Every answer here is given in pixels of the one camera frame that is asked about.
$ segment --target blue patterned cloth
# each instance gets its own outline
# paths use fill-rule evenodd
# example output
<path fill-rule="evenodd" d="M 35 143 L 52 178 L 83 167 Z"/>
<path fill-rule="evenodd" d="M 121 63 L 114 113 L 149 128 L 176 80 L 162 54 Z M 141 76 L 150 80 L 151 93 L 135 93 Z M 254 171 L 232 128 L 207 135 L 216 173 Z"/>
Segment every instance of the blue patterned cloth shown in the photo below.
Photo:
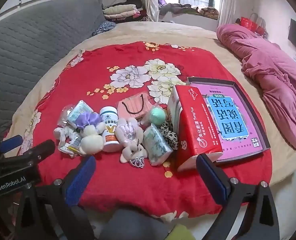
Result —
<path fill-rule="evenodd" d="M 116 24 L 114 22 L 104 21 L 92 34 L 91 36 L 95 36 L 99 33 L 104 33 L 112 30 Z"/>

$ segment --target headboard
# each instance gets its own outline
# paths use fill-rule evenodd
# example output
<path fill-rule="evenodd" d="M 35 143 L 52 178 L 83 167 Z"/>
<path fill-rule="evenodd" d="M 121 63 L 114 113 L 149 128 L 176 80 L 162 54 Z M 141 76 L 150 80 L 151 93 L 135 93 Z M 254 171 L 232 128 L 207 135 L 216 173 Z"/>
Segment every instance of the headboard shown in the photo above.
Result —
<path fill-rule="evenodd" d="M 105 21 L 101 0 L 51 0 L 0 21 L 0 139 L 39 79 Z"/>

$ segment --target blue gripper pad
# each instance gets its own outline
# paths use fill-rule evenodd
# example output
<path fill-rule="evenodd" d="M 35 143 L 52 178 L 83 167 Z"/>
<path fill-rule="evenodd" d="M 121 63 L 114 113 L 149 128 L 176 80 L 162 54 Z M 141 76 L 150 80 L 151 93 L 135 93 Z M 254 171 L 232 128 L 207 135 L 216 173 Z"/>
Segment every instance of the blue gripper pad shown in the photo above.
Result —
<path fill-rule="evenodd" d="M 228 176 L 221 168 L 216 167 L 206 154 L 198 155 L 196 167 L 214 201 L 218 205 L 224 205 L 230 195 Z"/>
<path fill-rule="evenodd" d="M 0 143 L 0 152 L 1 153 L 9 152 L 10 150 L 20 146 L 22 143 L 23 143 L 23 138 L 20 135 L 11 137 Z"/>
<path fill-rule="evenodd" d="M 77 168 L 71 170 L 64 178 L 63 194 L 68 206 L 78 204 L 96 169 L 96 159 L 93 156 L 83 157 Z"/>

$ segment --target book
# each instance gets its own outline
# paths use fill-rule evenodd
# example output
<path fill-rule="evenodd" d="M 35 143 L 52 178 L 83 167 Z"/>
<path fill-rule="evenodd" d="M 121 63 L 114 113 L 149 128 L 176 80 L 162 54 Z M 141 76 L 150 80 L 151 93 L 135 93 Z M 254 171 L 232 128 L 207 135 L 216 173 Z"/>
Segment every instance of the book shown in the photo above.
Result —
<path fill-rule="evenodd" d="M 235 82 L 189 77 L 206 101 L 222 145 L 217 162 L 239 160 L 270 148 L 265 131 L 247 97 Z"/>
<path fill-rule="evenodd" d="M 195 168 L 199 154 L 211 161 L 222 155 L 222 147 L 214 121 L 201 92 L 196 87 L 177 85 L 168 101 L 168 113 L 178 135 L 176 152 L 178 171 Z"/>

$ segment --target pink book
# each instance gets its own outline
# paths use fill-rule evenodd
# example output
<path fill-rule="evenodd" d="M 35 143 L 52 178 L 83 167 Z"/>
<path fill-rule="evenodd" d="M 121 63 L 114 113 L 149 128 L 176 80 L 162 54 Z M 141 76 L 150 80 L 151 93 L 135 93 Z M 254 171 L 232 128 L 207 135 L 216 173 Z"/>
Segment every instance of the pink book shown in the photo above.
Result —
<path fill-rule="evenodd" d="M 219 134 L 223 155 L 217 162 L 242 159 L 270 148 L 251 104 L 235 82 L 189 77 L 203 95 Z"/>

